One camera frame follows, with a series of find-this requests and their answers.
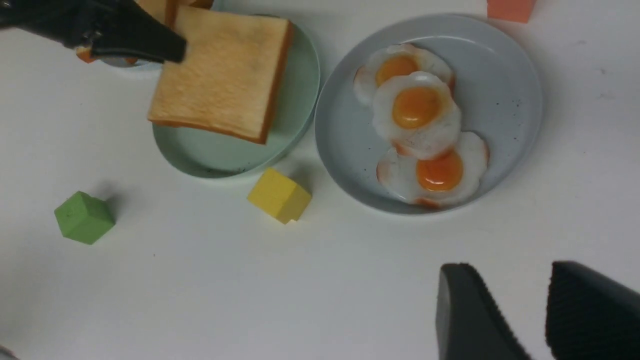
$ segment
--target egg white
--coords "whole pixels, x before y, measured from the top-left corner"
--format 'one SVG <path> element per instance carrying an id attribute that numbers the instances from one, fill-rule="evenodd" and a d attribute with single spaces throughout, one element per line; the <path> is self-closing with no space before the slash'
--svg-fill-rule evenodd
<path id="1" fill-rule="evenodd" d="M 429 124 L 415 129 L 403 129 L 393 119 L 396 97 L 407 88 L 428 87 L 436 90 L 443 101 L 442 110 Z M 371 124 L 377 134 L 391 142 L 399 154 L 420 160 L 433 159 L 451 150 L 460 135 L 462 112 L 451 97 L 449 88 L 435 75 L 417 71 L 396 76 L 378 88 L 373 99 Z"/>
<path id="2" fill-rule="evenodd" d="M 398 155 L 395 148 L 391 148 L 378 162 L 378 182 L 389 193 L 408 204 L 422 204 L 431 208 L 459 204 L 473 196 L 480 186 L 480 179 L 488 167 L 489 150 L 484 140 L 475 133 L 464 132 L 460 134 L 455 151 L 462 160 L 463 174 L 460 183 L 452 190 L 432 192 L 423 188 L 415 174 L 417 159 Z"/>
<path id="3" fill-rule="evenodd" d="M 376 74 L 382 64 L 390 58 L 402 55 L 413 57 L 420 71 L 434 74 L 453 90 L 455 84 L 454 72 L 439 56 L 411 44 L 391 45 L 371 54 L 367 62 L 356 72 L 356 76 L 353 78 L 353 91 L 361 104 L 365 106 L 371 105 L 378 89 Z"/>

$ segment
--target plate rim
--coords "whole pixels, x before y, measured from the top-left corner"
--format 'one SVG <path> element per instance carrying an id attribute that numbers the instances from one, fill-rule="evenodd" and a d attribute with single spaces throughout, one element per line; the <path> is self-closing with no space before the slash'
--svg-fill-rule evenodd
<path id="1" fill-rule="evenodd" d="M 436 211 L 425 211 L 425 212 L 421 212 L 421 213 L 399 213 L 399 212 L 396 212 L 396 211 L 390 211 L 390 210 L 387 210 L 387 209 L 378 208 L 376 206 L 367 204 L 367 203 L 357 199 L 354 195 L 352 195 L 349 191 L 347 191 L 343 187 L 342 184 L 340 184 L 335 179 L 335 175 L 334 175 L 335 170 L 332 171 L 332 170 L 329 169 L 329 167 L 326 166 L 327 159 L 325 157 L 327 155 L 325 154 L 323 156 L 323 152 L 320 151 L 320 145 L 319 145 L 319 141 L 318 141 L 318 129 L 322 125 L 319 125 L 321 122 L 317 121 L 318 111 L 319 111 L 319 109 L 321 109 L 320 106 L 318 106 L 318 105 L 320 104 L 320 101 L 323 99 L 324 91 L 326 89 L 327 84 L 334 78 L 335 71 L 346 61 L 347 57 L 349 57 L 349 55 L 352 54 L 357 47 L 359 47 L 360 45 L 362 45 L 364 42 L 368 41 L 369 39 L 371 39 L 373 37 L 376 37 L 381 33 L 389 31 L 389 29 L 392 29 L 392 28 L 394 28 L 396 26 L 399 26 L 401 24 L 413 22 L 413 21 L 416 21 L 416 20 L 429 20 L 429 19 L 433 19 L 433 18 L 458 19 L 458 20 L 463 20 L 463 21 L 468 21 L 468 22 L 473 22 L 473 23 L 476 23 L 476 24 L 480 24 L 480 25 L 484 26 L 485 28 L 489 29 L 490 31 L 496 33 L 498 36 L 502 37 L 506 41 L 511 42 L 513 45 L 515 45 L 515 47 L 518 49 L 518 51 L 520 51 L 524 55 L 524 58 L 526 59 L 527 64 L 528 64 L 529 68 L 532 70 L 534 78 L 536 80 L 535 81 L 535 87 L 536 87 L 535 91 L 536 91 L 537 94 L 540 95 L 540 105 L 539 105 L 539 108 L 536 109 L 536 111 L 538 111 L 540 113 L 540 115 L 539 115 L 539 117 L 537 117 L 536 124 L 534 125 L 535 128 L 531 132 L 531 141 L 524 148 L 524 151 L 523 151 L 522 155 L 520 156 L 520 159 L 518 159 L 516 161 L 516 163 L 512 166 L 511 170 L 509 170 L 509 172 L 502 179 L 500 179 L 495 186 L 493 186 L 490 189 L 488 189 L 484 194 L 476 197 L 475 199 L 472 199 L 470 201 L 464 202 L 462 204 L 459 204 L 457 206 L 453 206 L 453 207 L 450 207 L 450 208 L 443 208 L 443 209 L 439 209 L 439 210 L 436 210 Z M 520 170 L 522 165 L 527 161 L 527 159 L 529 158 L 529 155 L 531 154 L 531 151 L 533 150 L 534 145 L 538 141 L 538 136 L 540 135 L 540 129 L 542 127 L 542 123 L 543 123 L 544 118 L 545 118 L 545 108 L 546 108 L 546 99 L 545 99 L 545 93 L 544 93 L 543 87 L 542 87 L 542 81 L 541 81 L 541 78 L 540 78 L 540 73 L 538 72 L 537 67 L 535 66 L 534 62 L 531 60 L 531 57 L 529 56 L 527 51 L 514 38 L 509 36 L 504 31 L 500 30 L 499 28 L 496 28 L 495 26 L 492 26 L 491 24 L 489 24 L 486 21 L 479 20 L 479 19 L 476 19 L 476 18 L 471 17 L 471 16 L 467 16 L 467 15 L 451 14 L 451 13 L 438 13 L 438 14 L 418 15 L 418 16 L 415 16 L 415 17 L 409 17 L 407 19 L 397 21 L 397 22 L 395 22 L 393 24 L 389 24 L 389 25 L 387 25 L 387 26 L 385 26 L 385 27 L 383 27 L 383 28 L 371 33 L 370 35 L 366 36 L 361 41 L 359 41 L 356 45 L 354 45 L 342 57 L 342 59 L 340 59 L 338 64 L 336 64 L 336 66 L 333 68 L 333 70 L 331 71 L 329 76 L 326 78 L 326 81 L 324 82 L 324 84 L 322 86 L 322 89 L 320 90 L 320 94 L 318 95 L 318 98 L 317 98 L 317 101 L 316 101 L 316 108 L 314 110 L 314 122 L 315 122 L 315 125 L 314 125 L 315 134 L 314 135 L 315 135 L 315 138 L 316 138 L 316 151 L 318 153 L 318 156 L 320 157 L 320 160 L 323 163 L 324 168 L 326 169 L 327 173 L 329 173 L 329 176 L 331 177 L 332 181 L 340 188 L 340 190 L 342 192 L 344 192 L 346 195 L 348 195 L 349 198 L 351 198 L 354 201 L 356 201 L 357 203 L 365 206 L 366 208 L 376 210 L 377 212 L 380 212 L 380 213 L 386 213 L 386 214 L 389 214 L 389 215 L 394 215 L 394 216 L 403 217 L 403 218 L 406 218 L 406 217 L 411 217 L 411 218 L 417 218 L 417 217 L 429 217 L 429 218 L 441 217 L 442 215 L 449 215 L 449 214 L 451 214 L 453 212 L 461 211 L 462 209 L 469 209 L 470 207 L 476 205 L 479 200 L 485 198 L 487 195 L 489 195 L 490 193 L 495 191 L 497 188 L 501 187 L 503 184 L 505 184 L 506 182 L 508 182 L 510 179 L 513 178 L 513 176 Z"/>

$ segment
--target egg yolk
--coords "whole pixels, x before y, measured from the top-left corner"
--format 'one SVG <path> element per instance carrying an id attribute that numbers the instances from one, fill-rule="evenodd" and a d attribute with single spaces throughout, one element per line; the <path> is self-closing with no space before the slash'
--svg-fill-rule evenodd
<path id="1" fill-rule="evenodd" d="M 403 129 L 425 126 L 436 119 L 442 110 L 442 101 L 437 90 L 426 87 L 402 90 L 394 101 L 392 116 Z"/>
<path id="2" fill-rule="evenodd" d="M 420 67 L 411 56 L 395 56 L 380 65 L 376 73 L 376 84 L 380 86 L 394 76 L 409 75 L 418 70 Z"/>
<path id="3" fill-rule="evenodd" d="M 460 155 L 451 151 L 435 160 L 418 160 L 415 175 L 421 187 L 432 192 L 446 192 L 455 188 L 462 179 Z"/>

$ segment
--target green block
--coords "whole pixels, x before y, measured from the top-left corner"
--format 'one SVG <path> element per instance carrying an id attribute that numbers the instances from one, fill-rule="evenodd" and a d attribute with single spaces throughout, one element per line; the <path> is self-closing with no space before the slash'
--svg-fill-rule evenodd
<path id="1" fill-rule="evenodd" d="M 83 192 L 73 194 L 54 213 L 62 236 L 89 245 L 116 223 L 106 202 Z"/>

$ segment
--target gray plate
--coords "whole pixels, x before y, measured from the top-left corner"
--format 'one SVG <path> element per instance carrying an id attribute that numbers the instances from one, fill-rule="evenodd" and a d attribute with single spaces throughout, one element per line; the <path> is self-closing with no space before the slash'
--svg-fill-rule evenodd
<path id="1" fill-rule="evenodd" d="M 453 68 L 463 130 L 475 131 L 488 142 L 489 168 L 476 194 L 457 207 L 466 205 L 495 188 L 522 162 L 538 135 L 543 112 L 540 81 L 527 54 L 503 32 L 479 20 L 419 17 L 391 25 L 354 47 L 336 66 L 318 99 L 320 158 L 333 180 L 365 205 L 406 215 L 434 212 L 395 200 L 378 184 L 376 165 L 390 146 L 376 135 L 371 111 L 353 94 L 355 72 L 369 55 L 403 42 L 433 51 Z"/>

